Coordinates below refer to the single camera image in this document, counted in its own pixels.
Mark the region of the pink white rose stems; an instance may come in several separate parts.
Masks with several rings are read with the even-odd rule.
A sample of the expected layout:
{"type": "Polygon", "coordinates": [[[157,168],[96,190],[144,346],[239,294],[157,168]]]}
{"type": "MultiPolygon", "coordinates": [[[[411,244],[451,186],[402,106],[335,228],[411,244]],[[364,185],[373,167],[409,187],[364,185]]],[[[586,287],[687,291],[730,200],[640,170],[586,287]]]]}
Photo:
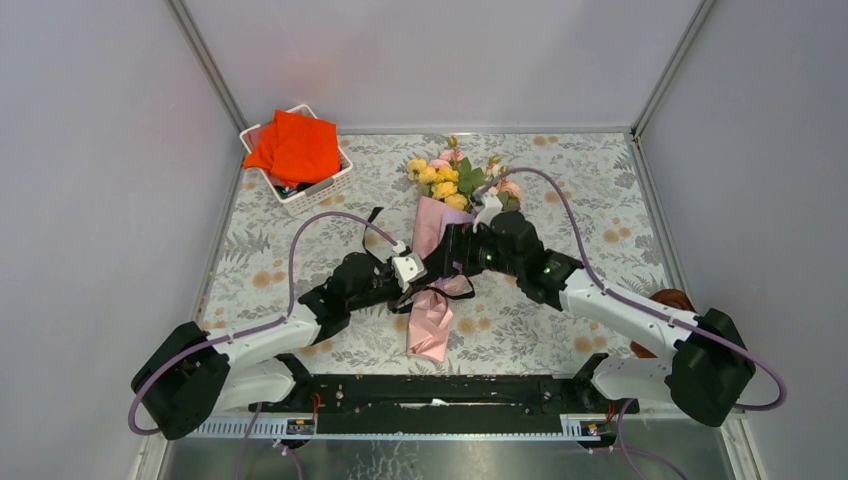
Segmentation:
{"type": "Polygon", "coordinates": [[[480,189],[493,193],[506,211],[517,211],[521,208],[523,192],[515,182],[503,177],[509,168],[498,156],[491,157],[483,167],[473,167],[468,158],[463,158],[457,162],[457,170],[458,193],[465,198],[463,211],[472,210],[472,196],[480,189]]]}

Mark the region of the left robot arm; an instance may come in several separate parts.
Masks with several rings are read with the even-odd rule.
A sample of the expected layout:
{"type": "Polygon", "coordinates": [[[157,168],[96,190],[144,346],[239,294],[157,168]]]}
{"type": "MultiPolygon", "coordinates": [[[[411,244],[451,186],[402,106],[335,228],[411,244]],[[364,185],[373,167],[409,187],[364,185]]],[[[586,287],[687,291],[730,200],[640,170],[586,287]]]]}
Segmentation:
{"type": "Polygon", "coordinates": [[[425,271],[409,250],[382,265],[365,253],[351,253],[278,319],[243,330],[181,324],[133,377],[131,409],[144,408],[155,424],[149,432],[167,440],[187,436],[216,412],[241,406],[278,403],[299,410],[311,387],[300,377],[299,363],[285,362],[282,355],[335,336],[356,310],[396,301],[425,271]]]}

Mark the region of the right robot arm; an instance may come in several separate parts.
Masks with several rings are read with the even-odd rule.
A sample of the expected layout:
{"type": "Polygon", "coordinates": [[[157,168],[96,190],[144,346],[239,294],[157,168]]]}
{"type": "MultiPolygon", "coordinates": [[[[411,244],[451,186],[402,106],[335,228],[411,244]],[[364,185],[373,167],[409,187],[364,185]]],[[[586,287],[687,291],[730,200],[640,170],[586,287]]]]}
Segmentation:
{"type": "Polygon", "coordinates": [[[517,211],[487,225],[447,225],[424,265],[438,279],[485,270],[511,276],[530,300],[595,320],[647,349],[648,358],[595,354],[584,364],[573,396],[589,412],[611,400],[651,400],[719,427],[756,372],[727,314],[699,315],[609,284],[583,262],[546,248],[517,211]]]}

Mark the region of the pink flower stem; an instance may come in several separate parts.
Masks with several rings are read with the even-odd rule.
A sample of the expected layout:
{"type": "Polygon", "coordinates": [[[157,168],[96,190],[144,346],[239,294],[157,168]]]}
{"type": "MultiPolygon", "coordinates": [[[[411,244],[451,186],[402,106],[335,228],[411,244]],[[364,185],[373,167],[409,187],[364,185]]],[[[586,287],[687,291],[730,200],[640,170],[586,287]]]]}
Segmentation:
{"type": "Polygon", "coordinates": [[[444,150],[437,158],[431,159],[429,165],[435,169],[455,168],[466,158],[459,145],[459,140],[456,136],[447,138],[447,149],[444,150]]]}

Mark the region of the yellow flower stem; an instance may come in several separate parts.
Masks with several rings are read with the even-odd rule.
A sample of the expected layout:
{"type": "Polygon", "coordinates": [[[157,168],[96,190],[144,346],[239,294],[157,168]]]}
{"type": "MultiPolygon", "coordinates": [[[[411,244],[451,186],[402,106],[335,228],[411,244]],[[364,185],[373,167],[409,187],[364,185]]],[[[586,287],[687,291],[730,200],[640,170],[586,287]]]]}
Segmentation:
{"type": "Polygon", "coordinates": [[[460,191],[460,172],[449,161],[414,158],[407,162],[407,177],[427,198],[460,211],[470,208],[466,194],[460,191]]]}

